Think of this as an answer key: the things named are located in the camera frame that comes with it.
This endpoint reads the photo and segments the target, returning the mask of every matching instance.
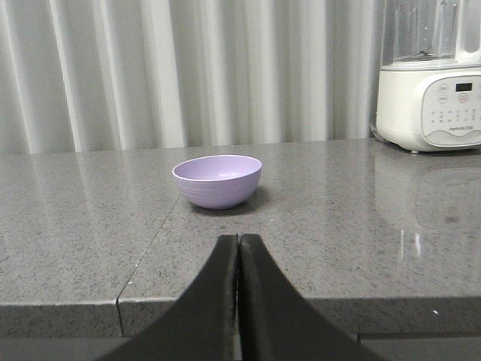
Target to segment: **purple bowl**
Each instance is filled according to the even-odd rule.
[[[262,163],[250,156],[204,156],[172,169],[177,185],[194,205],[227,209],[248,199],[256,190]]]

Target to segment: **blender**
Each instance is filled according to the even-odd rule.
[[[375,136],[412,152],[481,146],[481,0],[386,0]]]

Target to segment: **button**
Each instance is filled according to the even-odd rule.
[[[448,84],[439,85],[439,93],[447,93],[449,87]]]
[[[467,96],[467,93],[461,93],[458,95],[458,100],[460,103],[465,103],[469,99],[469,96]]]
[[[445,103],[448,101],[448,96],[446,96],[446,95],[443,94],[443,95],[439,96],[439,97],[437,98],[437,100],[439,101],[439,103],[445,104]]]

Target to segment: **white curtain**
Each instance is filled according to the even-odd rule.
[[[381,0],[0,0],[0,153],[365,138]]]

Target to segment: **granite countertop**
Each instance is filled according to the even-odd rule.
[[[254,195],[190,205],[171,168],[259,158]],[[481,332],[481,152],[374,139],[0,156],[0,337],[131,336],[186,289],[221,234],[259,233],[348,333]]]

